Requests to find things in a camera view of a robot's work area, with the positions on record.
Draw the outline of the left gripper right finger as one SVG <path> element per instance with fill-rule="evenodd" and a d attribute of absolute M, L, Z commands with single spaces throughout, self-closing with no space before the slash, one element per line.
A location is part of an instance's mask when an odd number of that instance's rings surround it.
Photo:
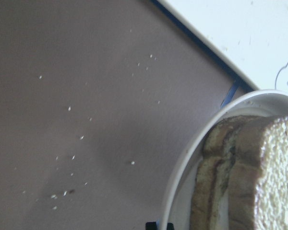
<path fill-rule="evenodd" d="M 173 223 L 167 223 L 167 228 L 166 230 L 174 230 L 174 225 Z"/>

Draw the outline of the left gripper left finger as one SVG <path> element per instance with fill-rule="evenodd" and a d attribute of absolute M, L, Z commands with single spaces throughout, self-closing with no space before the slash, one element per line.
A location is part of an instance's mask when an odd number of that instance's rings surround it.
<path fill-rule="evenodd" d="M 145 230 L 156 230 L 156 222 L 147 222 L 145 224 Z"/>

